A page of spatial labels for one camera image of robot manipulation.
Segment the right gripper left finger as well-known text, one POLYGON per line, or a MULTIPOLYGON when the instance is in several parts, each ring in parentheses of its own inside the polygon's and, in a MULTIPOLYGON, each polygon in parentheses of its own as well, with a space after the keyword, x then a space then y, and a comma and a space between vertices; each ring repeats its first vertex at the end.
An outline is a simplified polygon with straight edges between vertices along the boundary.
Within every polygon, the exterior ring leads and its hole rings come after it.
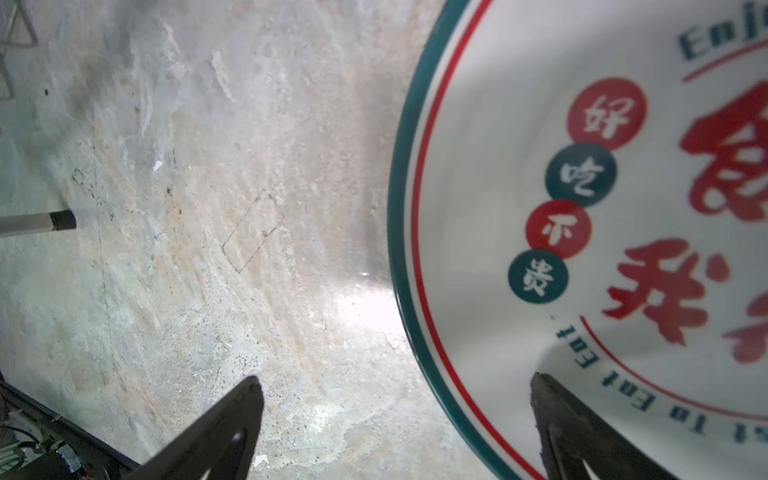
POLYGON ((131 479, 245 479, 258 441, 264 395, 244 378, 131 479))

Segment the white plate red characters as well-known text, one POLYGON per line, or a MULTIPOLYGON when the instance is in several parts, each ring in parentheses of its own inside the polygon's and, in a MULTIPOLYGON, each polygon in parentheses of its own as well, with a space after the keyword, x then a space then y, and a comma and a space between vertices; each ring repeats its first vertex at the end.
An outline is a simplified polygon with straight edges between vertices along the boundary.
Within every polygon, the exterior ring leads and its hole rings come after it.
POLYGON ((767 475, 767 5, 448 1, 388 196, 395 295, 499 479, 549 374, 679 479, 767 475))

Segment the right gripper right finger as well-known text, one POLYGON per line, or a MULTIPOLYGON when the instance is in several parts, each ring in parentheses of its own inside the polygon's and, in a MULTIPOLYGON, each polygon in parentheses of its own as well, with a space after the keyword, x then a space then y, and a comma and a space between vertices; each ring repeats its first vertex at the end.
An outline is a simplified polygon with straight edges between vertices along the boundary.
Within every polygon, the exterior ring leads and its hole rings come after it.
POLYGON ((550 479, 672 479, 549 374, 536 373, 531 407, 550 479))

